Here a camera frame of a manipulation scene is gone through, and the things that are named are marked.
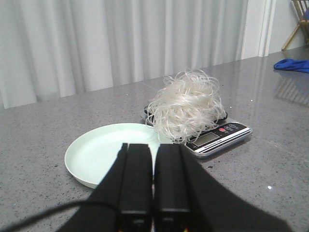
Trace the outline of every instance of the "digital kitchen scale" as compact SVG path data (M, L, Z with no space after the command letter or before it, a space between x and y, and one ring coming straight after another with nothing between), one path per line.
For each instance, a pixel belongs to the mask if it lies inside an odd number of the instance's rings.
M197 157L206 158L213 153L235 144L252 133L252 129L231 118L221 120L218 127L192 137L185 146Z

